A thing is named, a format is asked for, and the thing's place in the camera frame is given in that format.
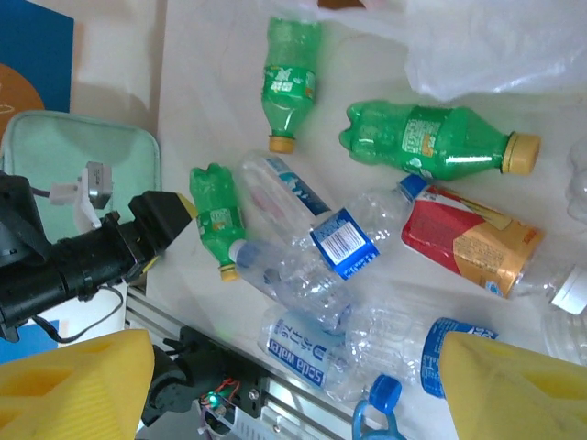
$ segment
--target mint green bag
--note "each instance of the mint green bag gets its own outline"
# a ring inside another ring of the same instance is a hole
[[[99,217],[118,211],[120,221],[134,219],[128,203],[135,195],[161,189],[159,145],[147,131],[92,117],[60,112],[29,111],[6,127],[0,169],[28,178],[48,191],[53,183],[73,183],[88,161],[112,167],[113,195]],[[72,206],[51,205],[36,197],[47,239],[79,235]]]

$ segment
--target red and orange label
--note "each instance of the red and orange label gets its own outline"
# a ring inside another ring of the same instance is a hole
[[[410,248],[505,298],[543,238],[540,229],[434,186],[417,197],[402,232]]]

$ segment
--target yellow bottle cap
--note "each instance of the yellow bottle cap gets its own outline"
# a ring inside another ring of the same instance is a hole
[[[269,151],[271,153],[292,154],[295,150],[295,139],[282,136],[269,136]]]
[[[220,278],[222,281],[235,281],[240,278],[234,264],[220,266]]]
[[[538,159],[540,142],[540,136],[512,133],[505,148],[502,172],[520,175],[530,174]]]

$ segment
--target white surface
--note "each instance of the white surface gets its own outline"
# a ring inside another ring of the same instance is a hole
[[[163,189],[189,195],[192,167],[205,167],[213,160],[234,166],[244,151],[267,148],[269,127],[260,108],[267,17],[251,1],[198,0],[170,2],[167,20],[159,118]],[[349,124],[347,106],[373,98],[431,102],[409,89],[401,47],[339,25],[328,26],[325,34],[316,110],[301,130],[294,154],[312,163],[342,204],[345,197],[370,187],[391,188],[404,176],[348,157],[338,144],[339,131]],[[567,217],[564,197],[570,178],[569,147],[587,131],[583,96],[476,95],[453,104],[472,107],[503,132],[537,133],[544,143],[531,177],[495,170],[449,186],[546,228],[561,236],[560,248],[567,255],[584,257],[585,226]],[[247,223],[259,234],[259,216],[245,208]],[[442,287],[452,291],[447,302],[458,305],[457,317],[544,350],[538,315],[529,304],[492,297],[406,248],[373,264],[380,265],[381,278],[363,279],[363,293],[393,294],[386,289],[388,280]],[[150,272],[148,296],[187,324],[261,356],[256,345],[260,316],[271,301],[244,281],[220,280],[217,263],[202,247],[195,223]],[[415,430],[421,438],[456,438],[446,402],[420,389],[405,391],[398,416],[400,427],[409,425],[410,432]]]
[[[72,113],[157,128],[165,0],[36,0],[75,20]],[[126,285],[119,290],[126,296]],[[71,336],[109,314],[118,304],[110,291],[91,302],[70,300],[43,313],[60,319]],[[81,339],[124,328],[125,308]]]

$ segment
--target blue label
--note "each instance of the blue label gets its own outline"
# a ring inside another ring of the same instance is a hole
[[[348,280],[379,255],[379,250],[345,208],[316,227],[310,237],[343,280]]]
[[[491,339],[497,337],[497,334],[491,330],[465,324],[454,319],[440,318],[432,324],[426,337],[426,342],[424,343],[424,349],[422,350],[420,379],[422,380],[422,388],[424,388],[425,392],[443,399],[445,395],[440,380],[440,373],[438,372],[438,358],[440,357],[442,343],[448,332],[470,333]]]
[[[279,158],[267,158],[265,160],[277,173],[282,182],[285,183],[287,188],[313,215],[318,216],[330,211],[327,204],[283,160]]]
[[[314,323],[286,313],[273,327],[267,349],[302,379],[322,388],[331,362],[328,354],[343,342],[343,337],[328,335]]]

